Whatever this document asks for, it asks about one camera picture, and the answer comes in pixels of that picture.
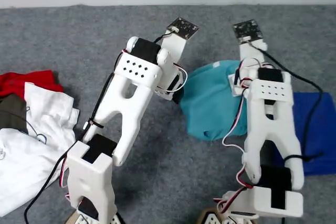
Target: blue cloth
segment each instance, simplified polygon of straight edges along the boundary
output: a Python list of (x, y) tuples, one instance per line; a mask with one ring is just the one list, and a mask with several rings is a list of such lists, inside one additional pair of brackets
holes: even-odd
[[(187, 132), (200, 140), (223, 138), (235, 119), (240, 97), (233, 97), (228, 75), (239, 61), (225, 60), (196, 69), (188, 75), (181, 108), (186, 116)], [(232, 135), (247, 132), (246, 105)]]
[[(302, 143), (303, 128), (307, 115), (318, 98), (318, 93), (294, 93), (295, 133)], [(306, 155), (323, 152), (323, 156), (303, 163), (305, 175), (325, 175), (336, 173), (336, 110), (331, 95), (324, 93), (309, 125)], [(276, 150), (275, 161), (284, 162)]]

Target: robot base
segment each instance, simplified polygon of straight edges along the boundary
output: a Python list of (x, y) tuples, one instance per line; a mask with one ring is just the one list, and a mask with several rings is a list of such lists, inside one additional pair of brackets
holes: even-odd
[[(87, 219), (85, 215), (73, 212), (69, 219), (64, 224), (96, 224), (97, 221), (92, 220), (91, 218)], [(124, 224), (124, 221), (115, 215), (110, 222), (110, 224)]]

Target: gray carpet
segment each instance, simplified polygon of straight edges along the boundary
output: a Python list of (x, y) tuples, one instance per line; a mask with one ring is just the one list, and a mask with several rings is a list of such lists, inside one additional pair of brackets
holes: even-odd
[[(336, 97), (336, 6), (139, 6), (2, 9), (0, 72), (52, 69), (81, 110), (77, 129), (93, 109), (115, 58), (131, 36), (149, 40), (165, 31), (177, 16), (200, 26), (188, 42), (181, 65), (192, 71), (205, 64), (238, 59), (231, 25), (255, 18), (269, 52), (293, 71), (316, 81)], [(293, 81), (295, 91), (314, 91)], [(120, 117), (105, 135), (120, 136)], [(243, 142), (242, 138), (231, 141)], [(212, 197), (238, 184), (240, 154), (220, 141), (200, 142), (185, 131), (178, 106), (157, 96), (142, 120), (140, 134), (122, 167), (113, 171), (120, 214), (131, 223), (195, 223)], [(287, 223), (334, 223), (335, 176), (306, 179), (303, 219)], [(29, 213), (31, 224), (64, 223), (73, 212), (57, 183)], [(24, 207), (0, 219), (22, 224)], [(280, 223), (261, 219), (260, 223)]]

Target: teal cloth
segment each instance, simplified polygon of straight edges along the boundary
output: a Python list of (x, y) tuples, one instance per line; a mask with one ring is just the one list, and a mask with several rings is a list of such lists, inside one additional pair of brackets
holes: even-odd
[[(239, 61), (224, 60), (196, 69), (188, 75), (181, 108), (186, 116), (187, 132), (200, 140), (223, 138), (235, 119), (240, 97), (233, 97), (228, 75)], [(247, 132), (246, 104), (231, 135)]]

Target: white cloth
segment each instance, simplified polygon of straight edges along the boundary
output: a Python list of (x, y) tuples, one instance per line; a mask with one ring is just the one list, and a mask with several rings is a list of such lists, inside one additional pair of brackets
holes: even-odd
[[(53, 169), (61, 150), (15, 129), (0, 130), (0, 217), (31, 200)], [(60, 166), (52, 182), (59, 176)]]
[[(75, 141), (72, 130), (77, 123), (79, 110), (74, 109), (74, 99), (67, 94), (54, 92), (25, 83), (27, 103), (27, 121), (38, 134), (47, 138), (47, 145), (57, 150), (66, 151)], [(36, 136), (27, 124), (28, 134)]]
[[(72, 107), (72, 97), (26, 82), (25, 100), (26, 120), (35, 131), (29, 124), (29, 135), (14, 129), (0, 130), (0, 217), (31, 200), (58, 158), (75, 142), (72, 129), (79, 110)], [(45, 135), (46, 141), (36, 134)], [(60, 165), (50, 183), (59, 173)]]

